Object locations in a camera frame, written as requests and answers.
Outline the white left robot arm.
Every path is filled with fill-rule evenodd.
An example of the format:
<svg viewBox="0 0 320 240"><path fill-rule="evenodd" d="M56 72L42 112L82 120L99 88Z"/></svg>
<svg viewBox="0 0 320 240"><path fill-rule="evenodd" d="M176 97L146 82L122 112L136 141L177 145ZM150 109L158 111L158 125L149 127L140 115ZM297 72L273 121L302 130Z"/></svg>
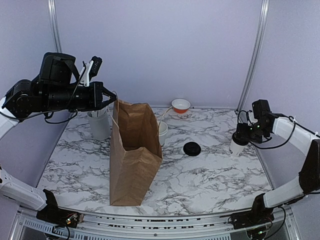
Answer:
<svg viewBox="0 0 320 240"><path fill-rule="evenodd" d="M94 56L83 64L81 71L75 66L76 58L58 52L44 54L39 74L33 79L19 80L0 101L0 136L25 120L55 112L71 113L98 111L116 101L116 95L99 81L91 81L102 64ZM0 170L0 193L24 206L44 214L53 223L60 222L69 213L59 208L54 194L38 190L4 169Z"/></svg>

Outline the black coffee cup lid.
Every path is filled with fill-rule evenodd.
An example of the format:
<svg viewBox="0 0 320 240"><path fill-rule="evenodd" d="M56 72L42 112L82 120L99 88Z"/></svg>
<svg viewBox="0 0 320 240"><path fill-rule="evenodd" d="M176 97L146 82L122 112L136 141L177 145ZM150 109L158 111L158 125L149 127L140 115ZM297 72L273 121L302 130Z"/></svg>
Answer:
<svg viewBox="0 0 320 240"><path fill-rule="evenodd" d="M249 143L249 141L238 132L232 134L232 141L239 146L246 146Z"/></svg>

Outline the brown paper bag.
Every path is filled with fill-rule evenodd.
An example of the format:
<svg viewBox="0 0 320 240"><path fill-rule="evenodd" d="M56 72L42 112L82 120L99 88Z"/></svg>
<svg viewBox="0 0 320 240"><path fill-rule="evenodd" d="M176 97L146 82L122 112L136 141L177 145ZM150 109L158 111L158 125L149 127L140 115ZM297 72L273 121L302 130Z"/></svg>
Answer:
<svg viewBox="0 0 320 240"><path fill-rule="evenodd" d="M158 120L150 105L117 99L112 111L109 204L140 206L162 161Z"/></svg>

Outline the single white paper cup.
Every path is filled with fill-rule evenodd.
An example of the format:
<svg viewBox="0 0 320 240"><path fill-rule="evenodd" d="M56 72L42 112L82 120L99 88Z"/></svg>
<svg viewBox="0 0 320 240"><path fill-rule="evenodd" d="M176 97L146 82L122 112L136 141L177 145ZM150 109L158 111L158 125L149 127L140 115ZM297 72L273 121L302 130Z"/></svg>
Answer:
<svg viewBox="0 0 320 240"><path fill-rule="evenodd" d="M230 146L229 146L229 153L234 156L237 157L239 156L243 150L245 149L245 145L240 145L238 143L236 143L233 139L231 140Z"/></svg>

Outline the white paper cups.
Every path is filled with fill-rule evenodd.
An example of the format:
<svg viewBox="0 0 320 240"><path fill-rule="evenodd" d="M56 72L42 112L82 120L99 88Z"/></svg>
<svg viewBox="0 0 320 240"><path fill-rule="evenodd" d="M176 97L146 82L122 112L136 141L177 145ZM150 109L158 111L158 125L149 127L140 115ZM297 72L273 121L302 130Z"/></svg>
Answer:
<svg viewBox="0 0 320 240"><path fill-rule="evenodd" d="M159 143L163 146L168 133L168 125L164 121L158 121L158 133Z"/></svg>

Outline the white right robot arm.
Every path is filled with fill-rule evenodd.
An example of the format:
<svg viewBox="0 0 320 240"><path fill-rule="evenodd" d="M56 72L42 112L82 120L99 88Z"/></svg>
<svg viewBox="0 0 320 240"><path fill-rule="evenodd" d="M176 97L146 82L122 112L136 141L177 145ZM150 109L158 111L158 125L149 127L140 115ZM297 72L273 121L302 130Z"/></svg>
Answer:
<svg viewBox="0 0 320 240"><path fill-rule="evenodd" d="M229 151L238 156L247 145L260 151L274 150L284 158L284 173L297 174L272 191L258 195L247 219L258 224L273 208L296 202L320 189L320 136L296 122L292 116L266 112L254 123L240 122Z"/></svg>

